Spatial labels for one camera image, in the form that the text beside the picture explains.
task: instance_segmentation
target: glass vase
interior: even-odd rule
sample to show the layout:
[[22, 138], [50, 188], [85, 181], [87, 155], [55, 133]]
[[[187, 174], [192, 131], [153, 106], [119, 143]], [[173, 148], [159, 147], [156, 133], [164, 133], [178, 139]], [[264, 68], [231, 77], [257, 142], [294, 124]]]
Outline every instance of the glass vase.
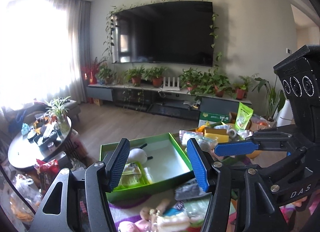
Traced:
[[67, 133], [70, 130], [69, 122], [64, 116], [58, 117], [58, 125], [62, 133]]

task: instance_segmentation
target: hanging vine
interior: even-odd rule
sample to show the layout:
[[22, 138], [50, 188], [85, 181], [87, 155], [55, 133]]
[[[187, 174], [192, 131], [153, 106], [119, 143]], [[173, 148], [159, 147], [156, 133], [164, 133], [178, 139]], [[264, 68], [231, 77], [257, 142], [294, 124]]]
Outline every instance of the hanging vine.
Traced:
[[[161, 2], [170, 2], [170, 1], [210, 1], [210, 0], [161, 0]], [[150, 4], [155, 4], [156, 1], [151, 0]], [[113, 8], [113, 10], [111, 10], [107, 17], [106, 17], [106, 39], [103, 42], [103, 45], [107, 45], [106, 49], [104, 50], [104, 52], [102, 53], [102, 57], [104, 59], [106, 59], [108, 61], [108, 59], [111, 57], [112, 55], [112, 47], [115, 45], [113, 42], [113, 32], [116, 30], [116, 27], [118, 27], [118, 25], [116, 24], [116, 21], [114, 19], [114, 14], [126, 10], [126, 9], [131, 9], [131, 8], [135, 8], [135, 7], [140, 7], [143, 5], [146, 5], [148, 3], [140, 3], [138, 5], [134, 5], [131, 4], [130, 7], [126, 7], [124, 4], [122, 4], [121, 7], [117, 7], [117, 6], [111, 6]], [[209, 34], [210, 36], [213, 37], [213, 43], [211, 44], [212, 49], [214, 49], [215, 46], [215, 40], [218, 38], [218, 35], [216, 34], [216, 30], [219, 29], [218, 27], [216, 27], [215, 24], [215, 20], [219, 15], [215, 12], [213, 12], [212, 15], [212, 24], [209, 26], [210, 29], [212, 30], [212, 32]], [[214, 53], [215, 55], [215, 62], [219, 62], [221, 60], [222, 57], [222, 52], [218, 52], [218, 53]], [[214, 68], [217, 68], [218, 65], [214, 64], [212, 65]]]

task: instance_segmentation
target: coffee table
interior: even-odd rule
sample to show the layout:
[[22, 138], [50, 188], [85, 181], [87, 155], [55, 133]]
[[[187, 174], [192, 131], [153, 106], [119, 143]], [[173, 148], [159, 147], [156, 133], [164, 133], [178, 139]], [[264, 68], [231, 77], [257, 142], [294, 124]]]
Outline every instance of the coffee table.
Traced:
[[70, 128], [67, 132], [62, 133], [60, 143], [51, 151], [49, 149], [40, 151], [35, 142], [29, 142], [27, 135], [22, 136], [21, 132], [19, 132], [9, 146], [8, 160], [10, 164], [20, 171], [27, 172], [34, 168], [33, 166], [36, 164], [37, 159], [48, 161], [64, 150], [65, 146], [70, 146], [72, 122], [69, 117], [67, 117], [67, 119]]

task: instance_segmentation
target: red snack bag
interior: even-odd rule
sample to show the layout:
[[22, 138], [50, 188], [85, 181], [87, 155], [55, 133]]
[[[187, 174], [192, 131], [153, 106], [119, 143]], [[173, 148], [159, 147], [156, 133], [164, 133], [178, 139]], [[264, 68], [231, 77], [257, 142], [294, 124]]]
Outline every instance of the red snack bag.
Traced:
[[53, 159], [52, 161], [45, 163], [44, 161], [37, 159], [35, 169], [37, 170], [40, 179], [41, 194], [44, 196], [60, 171], [58, 161]]

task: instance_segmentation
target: black tv screen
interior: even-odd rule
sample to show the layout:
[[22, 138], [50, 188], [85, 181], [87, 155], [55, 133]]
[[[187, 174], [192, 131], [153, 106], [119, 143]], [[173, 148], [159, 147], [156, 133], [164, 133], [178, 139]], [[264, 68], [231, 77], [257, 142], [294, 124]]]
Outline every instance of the black tv screen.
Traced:
[[113, 62], [212, 66], [212, 2], [174, 1], [114, 15]]

